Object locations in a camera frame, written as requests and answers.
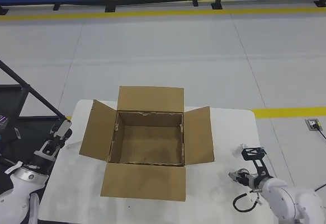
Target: open cardboard box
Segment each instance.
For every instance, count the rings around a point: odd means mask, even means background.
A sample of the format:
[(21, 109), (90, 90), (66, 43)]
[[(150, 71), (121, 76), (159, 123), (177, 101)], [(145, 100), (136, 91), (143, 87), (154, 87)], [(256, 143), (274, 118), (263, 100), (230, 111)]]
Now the open cardboard box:
[(214, 161), (210, 108), (184, 113), (184, 89), (121, 86), (94, 100), (80, 155), (107, 161), (101, 196), (185, 201), (185, 167)]

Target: white table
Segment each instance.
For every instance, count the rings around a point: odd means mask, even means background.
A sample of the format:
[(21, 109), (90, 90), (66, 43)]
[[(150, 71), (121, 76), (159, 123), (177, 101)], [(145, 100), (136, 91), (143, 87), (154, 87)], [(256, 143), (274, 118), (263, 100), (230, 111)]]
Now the white table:
[[(116, 102), (103, 102), (116, 108)], [(276, 222), (264, 200), (262, 206), (256, 206), (249, 213), (239, 213), (232, 206), (233, 199), (249, 189), (234, 183), (228, 172), (240, 168), (256, 172), (253, 162), (231, 154), (231, 150), (241, 143), (259, 146), (256, 121), (251, 111), (211, 108), (215, 162), (186, 166), (186, 201), (173, 202), (100, 197), (106, 162), (78, 154), (92, 103), (92, 100), (77, 103), (72, 116), (73, 134), (58, 154), (40, 204), (40, 220), (84, 224)], [(241, 209), (251, 205), (251, 199), (247, 197), (237, 203)]]

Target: box flap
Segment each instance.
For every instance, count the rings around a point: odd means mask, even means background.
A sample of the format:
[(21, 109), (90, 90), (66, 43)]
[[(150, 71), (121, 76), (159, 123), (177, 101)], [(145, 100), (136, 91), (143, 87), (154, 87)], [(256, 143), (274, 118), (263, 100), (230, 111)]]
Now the box flap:
[(186, 165), (215, 160), (209, 106), (184, 113), (184, 149)]
[(185, 167), (109, 163), (101, 196), (185, 201)]
[(184, 112), (184, 89), (121, 86), (117, 110)]
[(112, 142), (116, 110), (94, 100), (79, 154), (107, 161)]

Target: white floor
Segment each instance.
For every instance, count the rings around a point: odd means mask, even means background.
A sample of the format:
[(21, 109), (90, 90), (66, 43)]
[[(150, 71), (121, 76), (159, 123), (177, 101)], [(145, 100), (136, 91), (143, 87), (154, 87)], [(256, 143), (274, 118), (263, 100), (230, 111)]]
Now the white floor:
[[(326, 14), (0, 22), (0, 58), (65, 115), (120, 85), (184, 87), (188, 106), (326, 106)], [(22, 112), (48, 114), (33, 97)], [(304, 118), (257, 125), (279, 178), (326, 183), (326, 141)]]

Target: yellow floor line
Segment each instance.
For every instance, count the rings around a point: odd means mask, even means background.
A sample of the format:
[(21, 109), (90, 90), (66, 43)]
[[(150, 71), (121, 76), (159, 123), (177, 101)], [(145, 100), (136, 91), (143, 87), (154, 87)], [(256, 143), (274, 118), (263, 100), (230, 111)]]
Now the yellow floor line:
[(269, 108), (252, 109), (257, 119), (263, 118), (297, 118), (306, 116), (326, 116), (326, 106), (315, 108)]
[(0, 21), (14, 20), (72, 20), (83, 18), (117, 18), (140, 16), (197, 16), (223, 14), (292, 14), (292, 13), (326, 13), (326, 8), (246, 8), (225, 10), (171, 10), (171, 11), (141, 11), (114, 13), (77, 13), (77, 14), (47, 14), (47, 15), (10, 15), (0, 16)]

